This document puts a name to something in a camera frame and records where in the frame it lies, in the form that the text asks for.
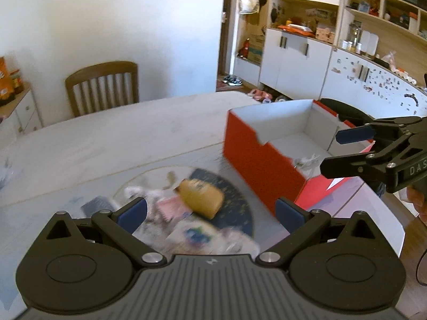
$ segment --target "cardboard box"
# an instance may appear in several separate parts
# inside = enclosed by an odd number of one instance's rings
[[[335,30],[330,27],[318,26],[316,29],[316,38],[320,41],[334,43]]]
[[[347,179],[326,179],[320,163],[329,156],[368,152],[369,141],[340,145],[338,130],[353,127],[313,100],[286,101],[236,108],[228,112],[224,156],[272,214],[285,197],[307,209]],[[296,159],[318,161],[300,169]]]
[[[262,57],[263,47],[259,47],[254,44],[249,44],[248,60],[251,60],[257,64],[261,64]]]
[[[265,40],[266,40],[266,37],[264,35],[251,34],[249,36],[249,44],[252,44],[257,47],[263,48]]]

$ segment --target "wooden chair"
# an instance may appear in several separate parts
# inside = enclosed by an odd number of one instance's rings
[[[69,76],[65,87],[75,117],[136,103],[138,65],[112,61],[85,67]]]

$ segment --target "person's hand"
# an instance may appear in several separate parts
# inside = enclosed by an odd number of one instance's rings
[[[424,195],[410,186],[406,188],[406,195],[408,196],[408,201],[411,202],[415,210],[420,213],[421,221],[427,224],[427,201]]]

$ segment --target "white table surface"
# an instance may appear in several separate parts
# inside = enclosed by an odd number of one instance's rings
[[[0,207],[224,140],[227,111],[257,104],[237,91],[118,107],[32,132],[10,148],[18,173]]]
[[[9,157],[20,174],[0,191],[0,319],[22,311],[11,273],[56,210],[76,217],[86,201],[97,195],[111,197],[126,180],[153,167],[190,162],[222,174],[244,189],[261,249],[283,239],[287,231],[221,156],[227,111],[250,104],[256,103],[236,92],[137,103],[59,123],[18,140]],[[367,211],[400,254],[402,225],[360,178],[337,187],[315,207],[339,217]]]

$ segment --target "cabinet handle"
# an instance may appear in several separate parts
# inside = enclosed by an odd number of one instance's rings
[[[359,73],[359,79],[360,79],[360,77],[362,76],[362,72],[363,72],[363,65],[362,65],[362,67],[360,68],[360,73]]]
[[[370,71],[369,69],[366,70],[366,77],[365,77],[365,80],[364,80],[365,83],[366,83],[366,80],[368,79],[369,71]]]

